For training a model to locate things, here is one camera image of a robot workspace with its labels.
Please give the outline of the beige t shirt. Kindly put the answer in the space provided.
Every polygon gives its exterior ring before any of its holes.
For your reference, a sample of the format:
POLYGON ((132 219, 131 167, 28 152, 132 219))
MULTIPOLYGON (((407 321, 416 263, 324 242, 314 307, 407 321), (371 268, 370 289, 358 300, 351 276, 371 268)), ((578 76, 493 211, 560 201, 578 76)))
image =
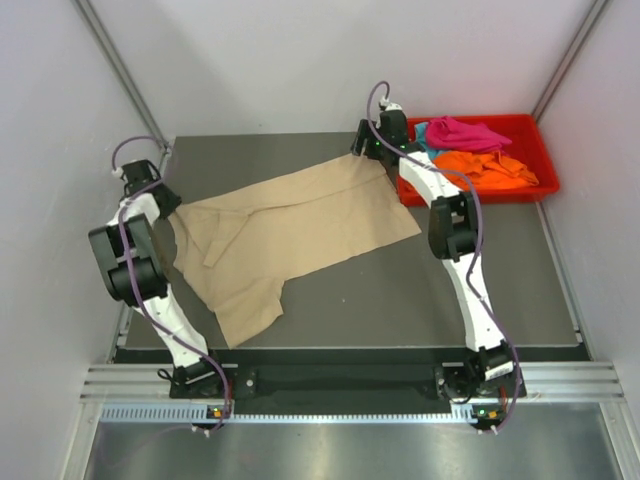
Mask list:
POLYGON ((420 233, 385 168, 344 155, 170 215, 175 268, 237 347, 283 313, 286 281, 420 233))

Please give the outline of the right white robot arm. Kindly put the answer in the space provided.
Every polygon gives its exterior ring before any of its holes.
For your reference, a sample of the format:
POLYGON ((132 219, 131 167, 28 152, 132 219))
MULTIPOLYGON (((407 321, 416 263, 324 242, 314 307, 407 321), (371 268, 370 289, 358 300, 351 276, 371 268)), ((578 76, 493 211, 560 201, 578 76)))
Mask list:
POLYGON ((495 316, 484 281, 483 217, 470 179, 436 167, 422 146, 409 140, 403 108, 387 95, 379 101, 376 120, 371 108, 366 108, 351 151, 396 164, 399 177, 417 191, 429 209, 429 247, 449 274, 462 313, 469 388, 487 396, 504 378, 513 377, 514 392, 518 393, 522 385, 519 358, 495 316))

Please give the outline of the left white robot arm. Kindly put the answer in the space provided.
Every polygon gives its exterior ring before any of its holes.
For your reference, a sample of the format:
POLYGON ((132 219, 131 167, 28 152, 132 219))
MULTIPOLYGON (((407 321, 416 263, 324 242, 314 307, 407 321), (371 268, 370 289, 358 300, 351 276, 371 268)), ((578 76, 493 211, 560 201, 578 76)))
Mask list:
POLYGON ((158 376, 170 383, 172 398, 230 397, 225 370, 214 360, 204 337, 179 305, 153 226, 181 204, 149 160, 134 160, 115 170, 124 196, 113 218, 88 233, 109 295, 146 318, 168 348, 173 370, 158 376))

